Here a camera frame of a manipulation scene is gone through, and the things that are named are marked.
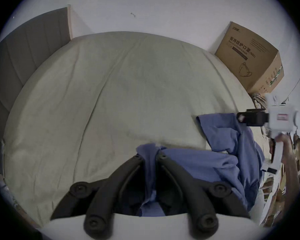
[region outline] beige duvet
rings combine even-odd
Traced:
[[[5,181],[40,225],[78,181],[107,178],[148,142],[209,150],[196,115],[253,102],[214,55],[162,36],[74,38],[31,76],[5,129]],[[255,141],[268,154],[259,127]]]

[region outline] bed frame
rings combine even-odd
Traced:
[[[4,129],[17,96],[36,69],[71,39],[68,5],[32,18],[0,42],[0,174]]]

